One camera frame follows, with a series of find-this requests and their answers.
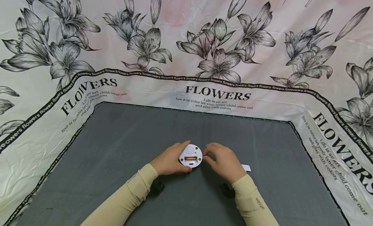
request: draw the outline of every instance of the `white round device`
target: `white round device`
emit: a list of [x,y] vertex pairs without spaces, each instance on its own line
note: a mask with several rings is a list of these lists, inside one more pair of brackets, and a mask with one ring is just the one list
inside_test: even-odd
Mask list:
[[195,168],[202,162],[202,158],[201,149],[196,145],[189,144],[181,153],[179,161],[182,165]]

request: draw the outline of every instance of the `person's right hand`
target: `person's right hand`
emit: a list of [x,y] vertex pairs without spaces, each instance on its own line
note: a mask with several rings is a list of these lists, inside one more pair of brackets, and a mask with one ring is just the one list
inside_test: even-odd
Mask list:
[[[216,160],[208,156],[209,152],[214,153]],[[206,145],[206,149],[203,151],[203,159],[217,174],[226,179],[230,184],[233,184],[246,175],[246,171],[243,169],[234,152],[219,143],[213,142]]]

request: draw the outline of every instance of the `black object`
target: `black object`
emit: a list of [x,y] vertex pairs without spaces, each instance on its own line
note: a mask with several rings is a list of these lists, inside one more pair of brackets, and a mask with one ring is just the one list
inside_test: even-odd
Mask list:
[[164,190],[164,184],[160,181],[154,181],[153,184],[150,186],[150,194],[157,196]]
[[221,192],[223,193],[223,195],[227,198],[234,198],[236,197],[236,192],[234,189],[230,189],[228,187],[228,185],[225,183],[225,184],[222,184],[219,186]]

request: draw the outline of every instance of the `fingers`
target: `fingers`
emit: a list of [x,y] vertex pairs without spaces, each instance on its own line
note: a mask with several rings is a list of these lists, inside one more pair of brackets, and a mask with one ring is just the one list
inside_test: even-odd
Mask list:
[[213,143],[209,143],[208,145],[206,145],[206,149],[203,151],[203,155],[207,155],[209,152],[212,152],[212,153],[216,153],[216,151],[219,149],[219,147],[217,147],[216,145],[214,145]]
[[180,150],[180,154],[183,152],[183,150],[189,145],[190,143],[190,140],[188,141],[185,141],[184,143],[179,143],[179,145],[177,146],[177,149]]
[[179,164],[179,172],[183,172],[183,173],[189,173],[192,171],[192,168],[189,167],[189,166],[184,166],[182,164]]
[[216,161],[213,160],[211,157],[209,157],[208,155],[204,155],[203,156],[203,160],[206,161],[210,166],[211,168],[215,167],[215,164],[216,164]]

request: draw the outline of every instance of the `person's left hand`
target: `person's left hand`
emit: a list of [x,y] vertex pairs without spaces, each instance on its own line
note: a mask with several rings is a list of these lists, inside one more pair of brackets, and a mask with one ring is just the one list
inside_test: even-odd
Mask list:
[[161,155],[157,156],[150,162],[158,175],[170,175],[177,172],[188,173],[192,171],[191,167],[184,166],[179,163],[179,156],[183,150],[189,145],[190,141],[184,143],[175,143],[167,148]]

